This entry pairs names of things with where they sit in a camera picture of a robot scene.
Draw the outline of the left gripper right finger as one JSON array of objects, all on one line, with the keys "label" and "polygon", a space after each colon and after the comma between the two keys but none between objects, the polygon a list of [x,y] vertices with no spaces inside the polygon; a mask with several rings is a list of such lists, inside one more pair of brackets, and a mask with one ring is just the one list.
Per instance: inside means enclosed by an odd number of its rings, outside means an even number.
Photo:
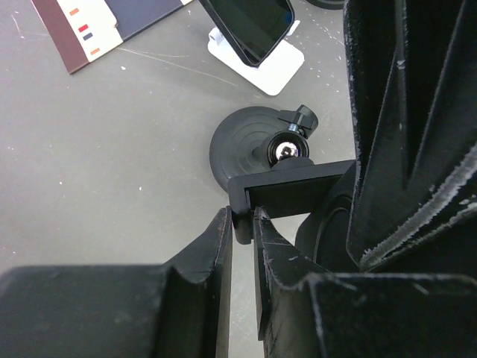
[{"label": "left gripper right finger", "polygon": [[258,338],[267,357],[474,357],[476,281],[331,273],[253,214]]}]

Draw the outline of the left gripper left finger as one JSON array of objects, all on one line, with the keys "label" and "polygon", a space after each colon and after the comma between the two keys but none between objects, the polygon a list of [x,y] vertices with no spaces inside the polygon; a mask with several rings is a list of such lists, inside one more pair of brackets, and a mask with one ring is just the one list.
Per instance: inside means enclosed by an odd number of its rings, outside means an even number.
[{"label": "left gripper left finger", "polygon": [[1,276],[3,357],[227,357],[232,213],[156,265],[22,266]]}]

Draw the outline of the black round phone stand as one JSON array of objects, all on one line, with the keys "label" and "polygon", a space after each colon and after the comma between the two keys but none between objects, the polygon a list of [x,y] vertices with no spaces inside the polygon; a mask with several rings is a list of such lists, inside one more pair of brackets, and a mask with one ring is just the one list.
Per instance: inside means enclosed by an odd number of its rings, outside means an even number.
[{"label": "black round phone stand", "polygon": [[345,0],[306,0],[309,4],[326,10],[342,10]]}]

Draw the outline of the white folding phone stand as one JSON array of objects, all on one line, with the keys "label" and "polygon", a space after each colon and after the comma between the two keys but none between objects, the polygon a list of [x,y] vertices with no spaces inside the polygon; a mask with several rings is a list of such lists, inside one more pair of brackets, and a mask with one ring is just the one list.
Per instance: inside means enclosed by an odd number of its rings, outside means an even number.
[{"label": "white folding phone stand", "polygon": [[218,28],[209,32],[209,53],[269,96],[280,94],[304,64],[301,50],[282,40],[258,66],[245,65]]}]

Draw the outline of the black phone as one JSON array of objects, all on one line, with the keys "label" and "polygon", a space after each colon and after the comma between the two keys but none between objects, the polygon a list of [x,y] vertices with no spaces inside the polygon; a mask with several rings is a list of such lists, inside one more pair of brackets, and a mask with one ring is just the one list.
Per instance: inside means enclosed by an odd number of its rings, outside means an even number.
[{"label": "black phone", "polygon": [[200,0],[218,30],[247,66],[259,67],[291,29],[289,0]]}]

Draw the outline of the black camera stand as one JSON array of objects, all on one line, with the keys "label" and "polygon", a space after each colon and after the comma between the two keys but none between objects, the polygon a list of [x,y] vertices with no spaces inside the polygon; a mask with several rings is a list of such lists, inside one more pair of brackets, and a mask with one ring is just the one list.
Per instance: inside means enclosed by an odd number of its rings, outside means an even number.
[{"label": "black camera stand", "polygon": [[296,110],[246,107],[225,118],[212,136],[209,164],[228,194],[237,241],[253,240],[253,215],[262,207],[272,219],[312,212],[354,163],[314,163],[309,137],[318,116]]}]

